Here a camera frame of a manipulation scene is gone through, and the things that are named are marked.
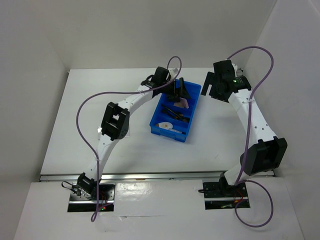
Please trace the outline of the short brown kabuki brush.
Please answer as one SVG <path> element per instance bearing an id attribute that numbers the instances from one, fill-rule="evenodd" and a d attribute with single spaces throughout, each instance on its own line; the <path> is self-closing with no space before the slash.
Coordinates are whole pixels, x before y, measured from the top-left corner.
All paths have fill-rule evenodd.
<path id="1" fill-rule="evenodd" d="M 181 113 L 175 113 L 177 119 L 183 119 L 184 116 Z"/>

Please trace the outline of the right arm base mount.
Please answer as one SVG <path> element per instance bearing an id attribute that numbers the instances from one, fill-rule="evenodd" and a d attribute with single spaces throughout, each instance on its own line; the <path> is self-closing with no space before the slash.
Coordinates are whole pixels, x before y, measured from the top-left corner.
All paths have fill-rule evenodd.
<path id="1" fill-rule="evenodd" d="M 202 189 L 198 192 L 203 194 L 206 210 L 250 208 L 247 187 L 244 183 L 237 186 L 223 186 L 219 182 L 203 182 Z"/>

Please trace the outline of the white oval makeup sponge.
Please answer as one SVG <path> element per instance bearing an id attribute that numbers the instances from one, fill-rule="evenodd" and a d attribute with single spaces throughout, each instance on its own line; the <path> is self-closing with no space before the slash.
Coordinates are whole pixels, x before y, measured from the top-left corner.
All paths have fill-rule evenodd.
<path id="1" fill-rule="evenodd" d="M 165 130 L 173 129 L 173 124 L 167 121 L 156 123 L 155 126 Z"/>

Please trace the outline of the blue divided plastic bin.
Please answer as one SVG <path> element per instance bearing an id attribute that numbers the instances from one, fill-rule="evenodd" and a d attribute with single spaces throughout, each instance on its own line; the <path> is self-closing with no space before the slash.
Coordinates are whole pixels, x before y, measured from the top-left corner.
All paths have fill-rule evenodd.
<path id="1" fill-rule="evenodd" d="M 196 111 L 201 86 L 185 81 L 183 87 L 189 94 L 189 98 L 183 98 L 180 102 L 187 103 L 188 107 L 179 107 L 178 102 L 169 101 L 167 95 L 163 93 L 149 123 L 152 134 L 182 143 L 186 141 Z"/>

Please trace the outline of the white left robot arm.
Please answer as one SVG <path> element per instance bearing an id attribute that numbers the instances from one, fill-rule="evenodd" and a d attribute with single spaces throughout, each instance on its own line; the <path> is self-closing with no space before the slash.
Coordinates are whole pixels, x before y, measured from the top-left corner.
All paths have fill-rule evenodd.
<path id="1" fill-rule="evenodd" d="M 83 106 L 92 98 L 106 95 L 106 92 L 96 93 L 80 105 L 76 113 L 76 128 L 82 140 L 93 151 L 94 162 L 88 170 L 80 174 L 77 186 L 81 194 L 88 200 L 92 200 L 99 194 L 99 182 L 102 178 L 103 169 L 116 144 L 123 139 L 130 125 L 130 116 L 144 103 L 152 100 L 158 94 L 175 94 L 176 79 L 180 74 L 180 68 L 157 67 L 154 74 L 141 82 L 136 91 L 119 92 L 119 95 L 128 95 L 124 100 L 117 103 L 109 102 L 104 111 L 100 124 L 100 138 L 97 148 L 94 148 L 84 137 L 80 130 L 79 118 Z"/>

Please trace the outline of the thin black makeup brush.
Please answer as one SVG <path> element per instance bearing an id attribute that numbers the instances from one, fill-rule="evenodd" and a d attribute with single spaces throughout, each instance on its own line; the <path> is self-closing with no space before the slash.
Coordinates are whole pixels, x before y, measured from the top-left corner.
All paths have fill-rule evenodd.
<path id="1" fill-rule="evenodd" d="M 166 113 L 166 114 L 171 114 L 171 115 L 173 115 L 173 116 L 176 115 L 176 113 L 175 113 L 173 110 L 171 110 L 170 108 L 168 108 L 168 107 L 165 106 L 165 105 L 162 106 L 161 112 L 162 112 L 162 113 Z"/>

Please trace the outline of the front aluminium rail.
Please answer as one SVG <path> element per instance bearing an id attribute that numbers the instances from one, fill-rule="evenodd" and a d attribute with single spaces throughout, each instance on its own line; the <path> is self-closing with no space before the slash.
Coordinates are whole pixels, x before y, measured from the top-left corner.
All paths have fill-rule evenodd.
<path id="1" fill-rule="evenodd" d="M 222 171 L 185 171 L 185 172 L 142 172 L 142 173 L 108 173 L 103 174 L 103 181 L 146 181 L 146 180 L 189 180 L 220 178 Z M 47 174 L 41 175 L 40 182 L 76 181 L 77 174 Z"/>

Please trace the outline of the pink square makeup sponge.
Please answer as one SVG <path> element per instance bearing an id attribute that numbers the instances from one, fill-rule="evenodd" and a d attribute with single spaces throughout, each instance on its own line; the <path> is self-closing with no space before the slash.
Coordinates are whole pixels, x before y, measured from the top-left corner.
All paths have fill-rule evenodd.
<path id="1" fill-rule="evenodd" d="M 180 98 L 179 101 L 175 102 L 173 105 L 178 108 L 189 109 L 188 101 L 185 98 Z"/>

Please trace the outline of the black fan makeup brush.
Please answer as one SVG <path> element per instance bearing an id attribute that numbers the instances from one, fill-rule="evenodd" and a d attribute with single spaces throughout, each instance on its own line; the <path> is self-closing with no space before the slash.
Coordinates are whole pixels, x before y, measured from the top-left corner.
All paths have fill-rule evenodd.
<path id="1" fill-rule="evenodd" d="M 174 119 L 178 120 L 178 121 L 181 121 L 181 122 L 184 122 L 184 123 L 189 123 L 190 122 L 190 118 L 189 117 L 185 117 L 183 115 L 183 119 L 179 119 L 179 118 L 176 118 L 176 115 L 173 116 Z"/>

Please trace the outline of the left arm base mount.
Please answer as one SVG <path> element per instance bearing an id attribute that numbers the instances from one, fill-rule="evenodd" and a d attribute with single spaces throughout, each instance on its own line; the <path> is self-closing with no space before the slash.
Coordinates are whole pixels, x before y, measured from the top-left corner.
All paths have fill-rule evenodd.
<path id="1" fill-rule="evenodd" d="M 77 185 L 63 181 L 61 186 L 70 191 L 68 208 L 69 213 L 85 213 L 94 212 L 97 207 L 97 187 L 93 189 L 93 194 L 90 195 Z M 115 208 L 115 184 L 100 184 L 98 197 L 99 212 L 113 212 Z"/>

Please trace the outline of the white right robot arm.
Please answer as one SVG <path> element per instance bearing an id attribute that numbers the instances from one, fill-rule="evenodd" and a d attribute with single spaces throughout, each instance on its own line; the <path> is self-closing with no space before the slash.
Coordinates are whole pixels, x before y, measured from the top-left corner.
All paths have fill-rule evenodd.
<path id="1" fill-rule="evenodd" d="M 215 187 L 223 196 L 232 195 L 237 181 L 278 168 L 288 147 L 285 138 L 277 137 L 270 128 L 251 93 L 248 79 L 236 75 L 235 65 L 229 59 L 213 63 L 213 71 L 207 73 L 201 91 L 202 95 L 209 94 L 229 103 L 249 133 L 245 143 L 247 152 L 240 156 L 236 166 L 220 175 Z"/>

